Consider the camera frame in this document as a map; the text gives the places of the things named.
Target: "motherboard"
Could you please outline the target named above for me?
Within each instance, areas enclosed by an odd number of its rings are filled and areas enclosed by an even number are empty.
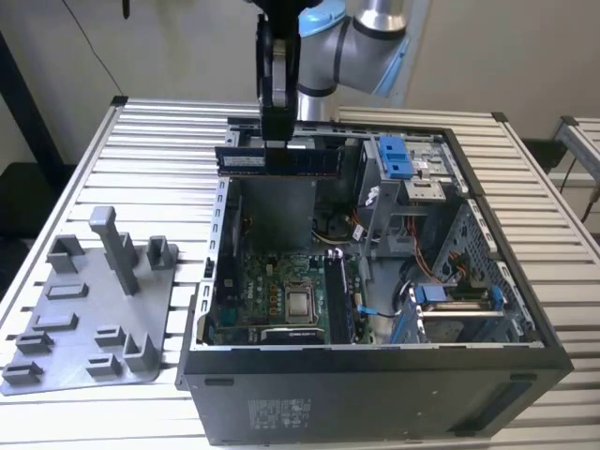
[[[285,339],[302,332],[308,341],[332,343],[332,333],[346,326],[344,318],[330,315],[333,299],[327,293],[332,296],[336,288],[345,290],[349,299],[347,343],[368,341],[368,320],[355,310],[356,302],[363,304],[365,299],[356,257],[344,257],[340,273],[345,279],[333,287],[326,278],[326,262],[323,255],[245,254],[240,262],[237,304],[217,309],[216,342],[294,343]],[[343,299],[336,302],[343,304]]]

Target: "gray plastic holder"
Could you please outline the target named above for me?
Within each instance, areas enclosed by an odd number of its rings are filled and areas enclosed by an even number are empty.
[[[54,240],[52,271],[2,372],[5,396],[157,377],[177,246],[153,236],[134,247],[114,219],[110,206],[90,219],[105,248],[83,250],[74,235]]]

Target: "blue drive bracket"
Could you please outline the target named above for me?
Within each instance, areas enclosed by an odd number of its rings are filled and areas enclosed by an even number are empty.
[[[413,164],[406,153],[404,140],[399,136],[381,136],[379,154],[387,176],[394,180],[412,180]]]

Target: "green circuit board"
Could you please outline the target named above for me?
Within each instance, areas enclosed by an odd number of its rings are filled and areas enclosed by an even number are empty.
[[[365,298],[354,257],[346,261],[351,296]],[[288,254],[246,254],[240,277],[240,307],[220,307],[217,319],[217,341],[220,344],[258,343],[261,329],[291,326],[286,322],[285,293],[290,283],[309,286],[313,301],[313,320],[293,326],[321,328],[329,342],[329,315],[323,275],[323,256]],[[368,340],[367,333],[362,341]]]

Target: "aluminum profile table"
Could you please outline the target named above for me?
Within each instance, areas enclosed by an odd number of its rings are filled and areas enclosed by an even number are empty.
[[[110,108],[0,303],[0,367],[12,358],[14,338],[49,274],[44,255],[53,236],[75,233],[84,247],[99,246],[86,220],[94,206],[113,204],[119,230],[136,244],[165,234],[180,248],[162,369],[150,384],[0,397],[0,443],[60,450],[208,446],[190,395],[173,382],[186,309],[203,273],[218,181],[213,147],[224,140],[228,116],[256,113],[252,105],[140,99]],[[600,448],[600,250],[515,131],[486,113],[343,108],[340,117],[455,131],[575,371],[490,441],[329,447]]]
[[[600,183],[600,119],[564,116],[555,135]]]

